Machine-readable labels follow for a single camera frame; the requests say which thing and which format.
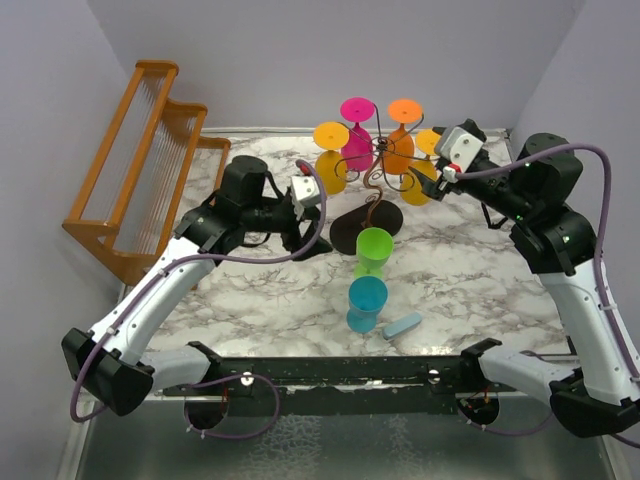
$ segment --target wooden rack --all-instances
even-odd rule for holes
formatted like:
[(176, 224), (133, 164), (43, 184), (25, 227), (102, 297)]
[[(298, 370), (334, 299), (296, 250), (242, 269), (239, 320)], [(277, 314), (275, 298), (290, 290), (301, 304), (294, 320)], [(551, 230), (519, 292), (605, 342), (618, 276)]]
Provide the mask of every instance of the wooden rack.
[(171, 100), (173, 62), (141, 60), (62, 227), (126, 285), (135, 285), (169, 242), (196, 149), (231, 142), (201, 137), (207, 108)]

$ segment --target marble countertop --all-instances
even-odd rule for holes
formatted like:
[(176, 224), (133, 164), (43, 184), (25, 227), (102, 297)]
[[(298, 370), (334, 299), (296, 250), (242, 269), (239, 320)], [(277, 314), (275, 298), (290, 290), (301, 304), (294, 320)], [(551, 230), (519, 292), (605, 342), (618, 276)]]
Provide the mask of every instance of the marble countertop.
[[(322, 152), (309, 136), (232, 138), (229, 161), (253, 155), (267, 162), (285, 188), (296, 159), (314, 163)], [(502, 137), (486, 145), (496, 163), (509, 161)], [(219, 157), (200, 151), (194, 158), (178, 218), (211, 191)], [(360, 181), (329, 198), (331, 221), (364, 203), (371, 193)], [(550, 296), (529, 272), (508, 238), (508, 225), (488, 230), (478, 202), (449, 195), (441, 203), (412, 207), (387, 189), (385, 197), (404, 213), (385, 267), (389, 300), (378, 326), (368, 334), (346, 323), (347, 290), (355, 257), (337, 252), (278, 265), (223, 262), (169, 316), (151, 340), (166, 350), (199, 340), (223, 356), (448, 355), (487, 337), (516, 349), (567, 353), (568, 346)], [(237, 256), (276, 257), (286, 252), (274, 235)], [(382, 327), (412, 313), (420, 326), (396, 340)]]

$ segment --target wall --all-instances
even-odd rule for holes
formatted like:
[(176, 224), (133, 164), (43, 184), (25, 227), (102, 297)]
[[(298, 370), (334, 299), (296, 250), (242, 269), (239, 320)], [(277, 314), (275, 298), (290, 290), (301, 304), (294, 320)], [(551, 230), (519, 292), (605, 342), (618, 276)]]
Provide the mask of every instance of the wall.
[(181, 67), (207, 126), (311, 127), (398, 97), (428, 124), (512, 127), (582, 0), (88, 0), (127, 72)]
[(69, 427), (60, 340), (116, 282), (62, 230), (127, 78), (82, 0), (0, 3), (0, 477), (53, 478)]
[[(613, 164), (613, 197), (605, 255), (609, 281), (627, 327), (640, 345), (637, 252), (640, 236), (640, 3), (587, 0), (582, 13), (527, 103), (514, 131), (516, 147), (532, 133), (549, 131), (602, 147)], [(602, 169), (580, 155), (585, 173), (570, 204), (597, 225)], [(635, 429), (640, 440), (640, 428)], [(629, 450), (640, 478), (637, 451)]]

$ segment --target blue cup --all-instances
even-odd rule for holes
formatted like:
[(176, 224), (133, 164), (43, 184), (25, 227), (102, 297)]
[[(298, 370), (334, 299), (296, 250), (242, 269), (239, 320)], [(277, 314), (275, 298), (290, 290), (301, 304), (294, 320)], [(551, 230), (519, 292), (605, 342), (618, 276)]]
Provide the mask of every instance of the blue cup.
[(367, 275), (354, 280), (349, 287), (349, 328), (358, 333), (373, 330), (387, 298), (387, 286), (378, 277)]

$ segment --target light blue sponge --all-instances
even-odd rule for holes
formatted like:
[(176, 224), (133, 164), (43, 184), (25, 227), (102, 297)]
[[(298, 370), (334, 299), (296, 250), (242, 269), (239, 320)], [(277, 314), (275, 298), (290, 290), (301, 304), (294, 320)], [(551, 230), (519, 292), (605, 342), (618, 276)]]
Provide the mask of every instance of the light blue sponge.
[(410, 313), (404, 318), (393, 322), (382, 329), (382, 336), (385, 340), (393, 340), (398, 335), (409, 332), (420, 325), (422, 321), (422, 315), (417, 312)]

